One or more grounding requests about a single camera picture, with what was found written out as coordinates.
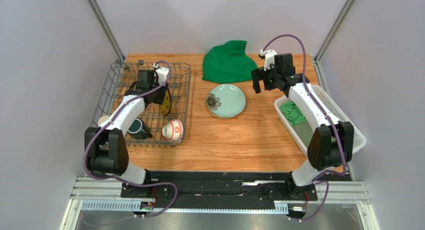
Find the yellow patterned small plate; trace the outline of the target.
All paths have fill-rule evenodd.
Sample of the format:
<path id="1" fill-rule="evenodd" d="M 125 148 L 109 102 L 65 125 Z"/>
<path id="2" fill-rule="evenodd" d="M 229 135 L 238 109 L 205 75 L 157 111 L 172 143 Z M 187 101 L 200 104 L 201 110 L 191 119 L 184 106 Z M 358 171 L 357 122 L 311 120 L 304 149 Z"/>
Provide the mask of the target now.
<path id="1" fill-rule="evenodd" d="M 172 108 L 171 92 L 169 89 L 167 89 L 163 99 L 163 103 L 159 105 L 159 110 L 161 111 L 163 115 L 168 116 L 171 113 L 171 108 Z"/>

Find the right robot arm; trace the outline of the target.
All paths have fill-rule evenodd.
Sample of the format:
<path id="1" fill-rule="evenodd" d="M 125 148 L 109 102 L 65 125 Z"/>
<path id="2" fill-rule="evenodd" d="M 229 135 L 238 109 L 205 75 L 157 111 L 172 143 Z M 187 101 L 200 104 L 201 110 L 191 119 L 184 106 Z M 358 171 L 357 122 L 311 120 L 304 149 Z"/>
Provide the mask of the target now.
<path id="1" fill-rule="evenodd" d="M 279 89 L 295 103 L 309 123 L 313 135 L 306 150 L 307 160 L 292 172 L 291 183 L 303 187 L 314 183 L 325 173 L 342 166 L 344 174 L 346 164 L 353 155 L 354 126 L 351 122 L 341 121 L 325 106 L 315 93 L 304 72 L 296 73 L 293 57 L 278 54 L 274 50 L 260 51 L 264 66 L 251 71 L 253 89 Z"/>

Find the light blue flower plate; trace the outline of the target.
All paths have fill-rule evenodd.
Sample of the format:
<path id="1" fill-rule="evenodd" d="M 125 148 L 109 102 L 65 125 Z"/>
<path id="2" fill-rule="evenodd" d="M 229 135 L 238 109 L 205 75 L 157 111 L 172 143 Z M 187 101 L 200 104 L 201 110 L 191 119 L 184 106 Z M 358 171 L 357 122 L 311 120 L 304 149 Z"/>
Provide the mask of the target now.
<path id="1" fill-rule="evenodd" d="M 221 116 L 235 116 L 246 108 L 246 96 L 237 86 L 220 84 L 214 87 L 206 96 L 206 106 L 209 112 Z"/>

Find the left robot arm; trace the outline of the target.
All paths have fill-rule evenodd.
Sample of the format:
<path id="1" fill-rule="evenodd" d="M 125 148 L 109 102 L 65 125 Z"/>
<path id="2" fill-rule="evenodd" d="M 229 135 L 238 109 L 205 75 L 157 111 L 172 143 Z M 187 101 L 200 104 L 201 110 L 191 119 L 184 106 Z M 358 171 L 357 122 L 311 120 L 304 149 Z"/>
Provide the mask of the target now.
<path id="1" fill-rule="evenodd" d="M 169 67 L 140 70 L 111 116 L 97 127 L 87 128 L 83 168 L 89 177 L 115 178 L 133 186 L 147 185 L 148 171 L 130 162 L 125 135 L 149 104 L 163 103 L 170 77 Z"/>

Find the cream bird plate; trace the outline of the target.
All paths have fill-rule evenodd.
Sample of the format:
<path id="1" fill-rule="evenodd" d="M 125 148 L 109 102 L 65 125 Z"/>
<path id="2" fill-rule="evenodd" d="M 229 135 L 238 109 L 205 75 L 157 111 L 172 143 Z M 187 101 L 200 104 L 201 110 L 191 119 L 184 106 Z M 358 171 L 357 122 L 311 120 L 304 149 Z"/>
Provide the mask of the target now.
<path id="1" fill-rule="evenodd" d="M 231 119 L 231 118 L 234 118 L 235 116 L 237 116 L 237 115 L 235 115 L 235 116 L 221 116 L 221 115 L 216 115 L 213 112 L 210 112 L 210 113 L 212 114 L 212 116 L 214 116 L 214 117 L 216 117 L 218 119 Z"/>

